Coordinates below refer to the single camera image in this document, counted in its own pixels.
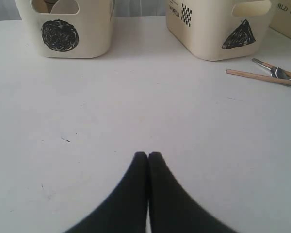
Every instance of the white table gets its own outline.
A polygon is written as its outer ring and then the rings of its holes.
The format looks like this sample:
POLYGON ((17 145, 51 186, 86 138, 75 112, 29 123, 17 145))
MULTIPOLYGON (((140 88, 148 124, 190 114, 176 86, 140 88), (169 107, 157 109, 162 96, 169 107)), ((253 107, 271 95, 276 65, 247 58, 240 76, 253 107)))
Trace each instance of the white table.
MULTIPOLYGON (((255 57, 291 71, 291 40, 269 30, 255 57)), ((164 17, 119 18, 102 57, 49 59, 0 22, 0 233, 71 227, 136 151, 230 227, 291 233, 291 88, 225 74, 265 74, 250 59, 199 60, 164 17)))

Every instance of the black scribbled circle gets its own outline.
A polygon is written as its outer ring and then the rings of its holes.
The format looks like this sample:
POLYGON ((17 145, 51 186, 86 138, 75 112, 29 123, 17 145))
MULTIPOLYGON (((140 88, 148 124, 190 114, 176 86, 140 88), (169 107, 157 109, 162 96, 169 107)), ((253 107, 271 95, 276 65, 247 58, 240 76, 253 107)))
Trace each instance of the black scribbled circle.
POLYGON ((79 43, 79 35, 75 27, 60 19, 43 24, 42 39, 46 46, 57 52, 73 50, 79 43))

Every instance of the black triangle drawing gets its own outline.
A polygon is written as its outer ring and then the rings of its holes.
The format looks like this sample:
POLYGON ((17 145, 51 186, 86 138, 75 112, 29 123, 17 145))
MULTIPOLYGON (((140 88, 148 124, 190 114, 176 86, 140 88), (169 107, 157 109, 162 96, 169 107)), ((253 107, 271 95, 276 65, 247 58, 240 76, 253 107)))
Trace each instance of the black triangle drawing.
POLYGON ((245 19, 241 25, 233 31, 233 33, 226 39, 222 45, 223 49, 232 49, 236 47, 242 47, 245 45, 250 45, 255 42, 250 24, 247 19, 245 19))

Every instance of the chopstick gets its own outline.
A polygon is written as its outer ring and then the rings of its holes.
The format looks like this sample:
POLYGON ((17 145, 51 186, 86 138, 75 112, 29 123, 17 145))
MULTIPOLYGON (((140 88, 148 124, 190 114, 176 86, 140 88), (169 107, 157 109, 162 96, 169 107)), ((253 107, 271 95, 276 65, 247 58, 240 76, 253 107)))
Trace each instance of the chopstick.
MULTIPOLYGON (((271 64, 269 64, 269 63, 266 63, 266 62, 262 62, 262 65, 264 65, 264 66, 266 66, 266 67, 268 67, 268 68, 273 68, 273 67, 275 67, 275 66, 273 66, 273 65, 271 65, 271 64)), ((286 71, 286 70, 284 70, 284 71, 286 72, 287 75, 289 75, 289 76, 291 77, 291 72, 286 71)))
POLYGON ((232 74, 232 75, 237 75, 237 76, 242 76, 242 77, 246 77, 246 78, 257 79, 257 80, 262 80, 262 81, 266 81, 266 82, 272 82, 272 83, 278 83, 278 84, 291 86, 291 81, 289 81, 289 80, 273 78, 270 76, 247 73, 247 72, 242 72, 242 71, 232 70, 232 69, 227 69, 226 73, 232 74))

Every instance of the white wall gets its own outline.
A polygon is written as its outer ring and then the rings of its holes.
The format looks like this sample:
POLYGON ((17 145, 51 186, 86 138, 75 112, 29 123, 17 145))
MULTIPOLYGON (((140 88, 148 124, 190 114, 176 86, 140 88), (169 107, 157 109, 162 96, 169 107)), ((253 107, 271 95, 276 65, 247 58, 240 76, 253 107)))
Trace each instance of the white wall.
MULTIPOLYGON (((116 0, 117 16, 164 15, 166 0, 116 0)), ((20 19, 14 0, 0 0, 0 20, 20 19)))

